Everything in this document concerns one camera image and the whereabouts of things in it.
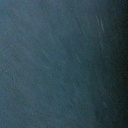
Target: dark teal surface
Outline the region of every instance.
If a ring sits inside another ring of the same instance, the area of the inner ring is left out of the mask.
[[[0,128],[127,128],[126,0],[0,1]]]

